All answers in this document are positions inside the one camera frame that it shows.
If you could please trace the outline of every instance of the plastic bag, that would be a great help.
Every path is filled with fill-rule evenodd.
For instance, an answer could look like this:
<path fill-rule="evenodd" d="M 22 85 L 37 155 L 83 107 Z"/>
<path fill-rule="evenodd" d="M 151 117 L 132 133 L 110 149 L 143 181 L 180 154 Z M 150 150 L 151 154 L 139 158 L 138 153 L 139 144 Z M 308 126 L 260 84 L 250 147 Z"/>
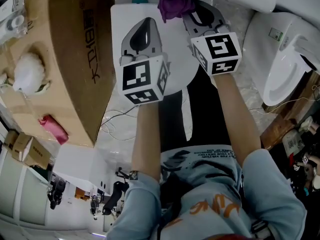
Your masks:
<path fill-rule="evenodd" d="M 15 11 L 0 22 L 0 45 L 11 38 L 21 38 L 28 31 L 26 10 Z"/>

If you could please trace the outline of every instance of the cardboard box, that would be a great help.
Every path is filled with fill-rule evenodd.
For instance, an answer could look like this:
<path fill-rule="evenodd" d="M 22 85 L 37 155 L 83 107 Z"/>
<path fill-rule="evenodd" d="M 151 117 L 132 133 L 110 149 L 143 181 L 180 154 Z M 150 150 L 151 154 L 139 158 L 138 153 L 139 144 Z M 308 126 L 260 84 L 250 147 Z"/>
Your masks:
<path fill-rule="evenodd" d="M 21 55 L 38 54 L 50 88 L 25 97 L 8 88 L 1 97 L 23 132 L 55 138 L 38 119 L 52 117 L 68 143 L 93 147 L 114 87 L 110 7 L 114 0 L 25 0 L 28 34 L 0 51 L 0 73 L 14 78 Z"/>
<path fill-rule="evenodd" d="M 34 137 L 21 132 L 13 145 L 12 157 L 26 166 L 46 170 L 51 154 Z"/>
<path fill-rule="evenodd" d="M 18 133 L 15 130 L 9 130 L 8 134 L 5 137 L 3 146 L 9 151 L 9 153 L 13 153 L 14 144 L 18 138 Z"/>

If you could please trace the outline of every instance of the small cardboard box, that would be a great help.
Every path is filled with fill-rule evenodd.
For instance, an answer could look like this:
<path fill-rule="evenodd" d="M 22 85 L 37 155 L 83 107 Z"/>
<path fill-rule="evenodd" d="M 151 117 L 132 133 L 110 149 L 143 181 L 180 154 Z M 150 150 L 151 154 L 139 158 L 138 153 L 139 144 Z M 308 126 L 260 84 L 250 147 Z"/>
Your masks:
<path fill-rule="evenodd" d="M 51 154 L 34 137 L 22 132 L 13 145 L 12 157 L 26 166 L 47 169 Z"/>
<path fill-rule="evenodd" d="M 18 133 L 15 130 L 10 130 L 5 137 L 3 146 L 12 154 L 14 144 L 18 138 Z"/>

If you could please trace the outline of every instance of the white toilet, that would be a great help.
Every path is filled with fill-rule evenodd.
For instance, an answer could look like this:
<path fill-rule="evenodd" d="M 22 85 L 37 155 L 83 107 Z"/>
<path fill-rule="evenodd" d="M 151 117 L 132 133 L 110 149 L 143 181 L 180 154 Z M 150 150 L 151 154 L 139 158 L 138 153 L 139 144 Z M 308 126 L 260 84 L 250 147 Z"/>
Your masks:
<path fill-rule="evenodd" d="M 305 72 L 320 67 L 319 53 L 320 31 L 288 12 L 256 13 L 243 44 L 243 60 L 268 106 L 282 102 Z"/>

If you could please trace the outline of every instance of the shirt sleeve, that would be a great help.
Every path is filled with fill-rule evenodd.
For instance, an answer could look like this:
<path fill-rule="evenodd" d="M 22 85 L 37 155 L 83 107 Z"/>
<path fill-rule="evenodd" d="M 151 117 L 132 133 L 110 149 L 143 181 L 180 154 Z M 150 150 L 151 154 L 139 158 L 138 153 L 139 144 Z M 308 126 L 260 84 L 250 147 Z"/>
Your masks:
<path fill-rule="evenodd" d="M 254 215 L 270 225 L 281 240 L 299 240 L 307 211 L 265 149 L 252 152 L 244 161 L 244 195 Z"/>
<path fill-rule="evenodd" d="M 129 185 L 123 210 L 107 233 L 108 240 L 147 240 L 161 218 L 159 183 L 138 172 L 138 179 Z"/>

